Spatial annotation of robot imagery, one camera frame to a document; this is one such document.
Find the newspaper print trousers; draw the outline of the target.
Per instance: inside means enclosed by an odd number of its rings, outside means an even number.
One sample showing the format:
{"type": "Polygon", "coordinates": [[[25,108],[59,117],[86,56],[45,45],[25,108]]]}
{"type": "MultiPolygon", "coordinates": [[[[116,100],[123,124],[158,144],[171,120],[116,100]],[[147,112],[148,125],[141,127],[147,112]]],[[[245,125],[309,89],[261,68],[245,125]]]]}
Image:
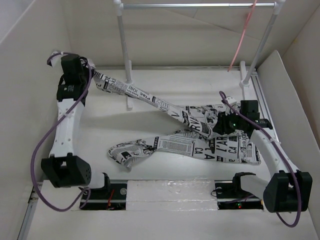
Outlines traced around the newspaper print trousers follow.
{"type": "Polygon", "coordinates": [[[99,90],[138,99],[184,126],[169,135],[127,141],[109,148],[108,156],[128,170],[137,160],[157,151],[227,164],[261,163],[259,150],[244,131],[214,132],[218,115],[226,109],[223,104],[178,106],[97,71],[93,72],[93,78],[99,90]]]}

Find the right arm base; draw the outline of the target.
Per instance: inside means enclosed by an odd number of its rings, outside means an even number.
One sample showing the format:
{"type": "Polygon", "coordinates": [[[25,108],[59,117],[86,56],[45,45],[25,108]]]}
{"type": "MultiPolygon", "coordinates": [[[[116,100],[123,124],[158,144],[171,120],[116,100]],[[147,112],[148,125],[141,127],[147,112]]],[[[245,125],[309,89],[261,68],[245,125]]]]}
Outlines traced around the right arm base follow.
{"type": "Polygon", "coordinates": [[[210,193],[216,198],[218,210],[263,210],[262,201],[255,195],[235,189],[231,182],[216,182],[210,193]]]}

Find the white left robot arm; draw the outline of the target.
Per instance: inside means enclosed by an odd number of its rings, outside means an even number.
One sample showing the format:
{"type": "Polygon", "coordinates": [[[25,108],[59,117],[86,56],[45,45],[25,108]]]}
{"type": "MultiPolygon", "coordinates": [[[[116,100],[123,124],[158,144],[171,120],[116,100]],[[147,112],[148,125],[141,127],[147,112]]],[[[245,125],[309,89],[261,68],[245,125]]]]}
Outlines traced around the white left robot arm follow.
{"type": "Polygon", "coordinates": [[[100,198],[111,194],[106,174],[90,166],[78,155],[77,139],[81,116],[93,77],[89,61],[74,53],[56,53],[62,76],[58,82],[57,125],[52,148],[41,160],[41,169],[55,188],[83,186],[94,189],[100,198]]]}

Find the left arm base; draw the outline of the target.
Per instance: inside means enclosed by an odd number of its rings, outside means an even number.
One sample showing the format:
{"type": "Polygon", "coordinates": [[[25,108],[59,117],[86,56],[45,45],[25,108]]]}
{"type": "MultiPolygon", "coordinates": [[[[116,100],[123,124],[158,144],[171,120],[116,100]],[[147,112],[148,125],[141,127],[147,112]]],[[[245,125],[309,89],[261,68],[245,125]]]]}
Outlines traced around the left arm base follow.
{"type": "Polygon", "coordinates": [[[91,189],[84,211],[122,211],[126,209],[127,181],[112,181],[110,187],[91,189]]]}

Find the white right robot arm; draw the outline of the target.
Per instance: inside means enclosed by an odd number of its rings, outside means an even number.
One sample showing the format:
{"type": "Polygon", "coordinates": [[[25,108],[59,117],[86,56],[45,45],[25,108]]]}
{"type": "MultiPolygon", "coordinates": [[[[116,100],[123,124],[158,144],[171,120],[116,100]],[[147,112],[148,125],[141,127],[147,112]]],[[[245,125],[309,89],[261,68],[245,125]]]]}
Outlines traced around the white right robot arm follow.
{"type": "Polygon", "coordinates": [[[256,100],[242,100],[239,111],[218,114],[213,131],[221,135],[243,131],[262,155],[271,177],[270,181],[265,181],[254,173],[237,173],[231,191],[237,197],[253,194],[263,200],[271,213],[304,212],[309,204],[312,176],[300,171],[281,144],[266,132],[272,128],[268,119],[260,117],[256,100]]]}

